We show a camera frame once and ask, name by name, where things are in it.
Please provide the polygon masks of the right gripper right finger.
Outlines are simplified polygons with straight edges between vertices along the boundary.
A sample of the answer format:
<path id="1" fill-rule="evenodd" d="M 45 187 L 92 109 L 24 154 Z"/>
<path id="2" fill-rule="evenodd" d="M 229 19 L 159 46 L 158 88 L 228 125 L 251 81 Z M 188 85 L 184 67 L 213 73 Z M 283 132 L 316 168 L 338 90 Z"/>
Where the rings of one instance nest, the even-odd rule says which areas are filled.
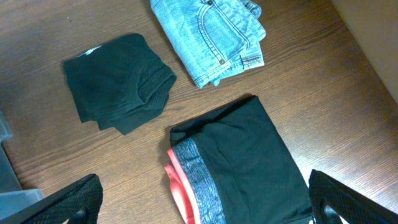
<path id="1" fill-rule="evenodd" d="M 315 223 L 397 224 L 397 214 L 324 172 L 312 170 L 309 196 Z"/>

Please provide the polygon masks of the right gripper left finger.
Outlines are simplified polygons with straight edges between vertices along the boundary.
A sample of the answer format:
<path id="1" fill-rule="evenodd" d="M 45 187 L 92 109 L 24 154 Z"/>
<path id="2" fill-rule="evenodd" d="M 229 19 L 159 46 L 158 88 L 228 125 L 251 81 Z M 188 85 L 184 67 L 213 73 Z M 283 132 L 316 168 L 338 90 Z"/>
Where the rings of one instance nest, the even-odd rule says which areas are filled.
<path id="1" fill-rule="evenodd" d="M 102 202 L 100 178 L 89 174 L 1 220 L 1 224 L 96 224 Z"/>

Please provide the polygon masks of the black shorts with red trim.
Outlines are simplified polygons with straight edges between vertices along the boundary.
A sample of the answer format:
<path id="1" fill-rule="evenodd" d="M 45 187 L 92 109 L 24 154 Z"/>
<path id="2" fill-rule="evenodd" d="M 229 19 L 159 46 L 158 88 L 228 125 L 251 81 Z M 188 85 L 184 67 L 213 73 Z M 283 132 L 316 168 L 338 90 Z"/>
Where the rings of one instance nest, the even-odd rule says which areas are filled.
<path id="1" fill-rule="evenodd" d="M 185 223 L 309 223 L 307 185 L 259 98 L 170 130 L 165 171 Z"/>

